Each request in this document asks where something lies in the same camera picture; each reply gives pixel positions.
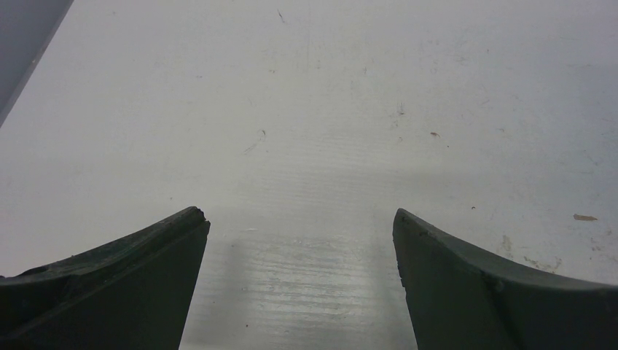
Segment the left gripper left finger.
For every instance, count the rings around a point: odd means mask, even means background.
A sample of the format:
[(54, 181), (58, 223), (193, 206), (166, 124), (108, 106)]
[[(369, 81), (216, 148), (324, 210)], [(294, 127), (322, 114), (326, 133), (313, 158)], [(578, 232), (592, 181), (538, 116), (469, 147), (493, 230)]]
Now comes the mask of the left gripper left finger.
[(3, 349), (177, 349), (210, 223), (197, 207), (1, 278)]

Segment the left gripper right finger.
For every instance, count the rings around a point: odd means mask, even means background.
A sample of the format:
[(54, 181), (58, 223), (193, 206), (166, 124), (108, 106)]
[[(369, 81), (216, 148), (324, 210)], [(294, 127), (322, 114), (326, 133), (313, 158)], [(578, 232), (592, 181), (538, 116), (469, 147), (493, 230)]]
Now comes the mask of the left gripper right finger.
[(615, 349), (617, 288), (530, 268), (404, 209), (396, 261), (419, 349)]

